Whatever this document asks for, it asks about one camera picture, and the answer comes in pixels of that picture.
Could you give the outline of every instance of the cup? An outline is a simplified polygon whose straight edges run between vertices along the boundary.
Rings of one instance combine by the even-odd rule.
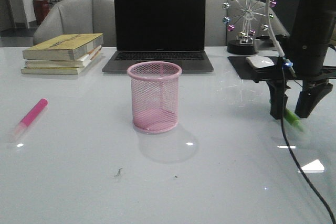
[[[131,77],[134,126],[147,133],[161,133],[178,123],[178,78],[181,67],[164,61],[134,64]]]

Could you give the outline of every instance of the floor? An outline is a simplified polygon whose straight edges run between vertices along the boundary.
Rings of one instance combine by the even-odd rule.
[[[8,29],[0,32],[0,47],[31,47],[36,28]]]

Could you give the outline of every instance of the black laptop screen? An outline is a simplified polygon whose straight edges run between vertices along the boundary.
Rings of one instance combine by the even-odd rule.
[[[205,0],[114,0],[119,51],[204,49]]]

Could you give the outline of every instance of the white mouse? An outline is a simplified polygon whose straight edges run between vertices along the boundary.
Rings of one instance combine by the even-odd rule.
[[[264,68],[274,65],[274,62],[269,57],[265,56],[259,56],[259,55],[249,56],[246,57],[246,60],[253,68]]]

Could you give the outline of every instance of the mouse pad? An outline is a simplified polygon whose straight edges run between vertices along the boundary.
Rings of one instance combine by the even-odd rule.
[[[251,72],[253,68],[246,61],[246,57],[248,56],[229,56],[228,59],[241,79],[251,80]],[[271,56],[269,58],[274,62],[274,64],[278,61],[277,56]]]

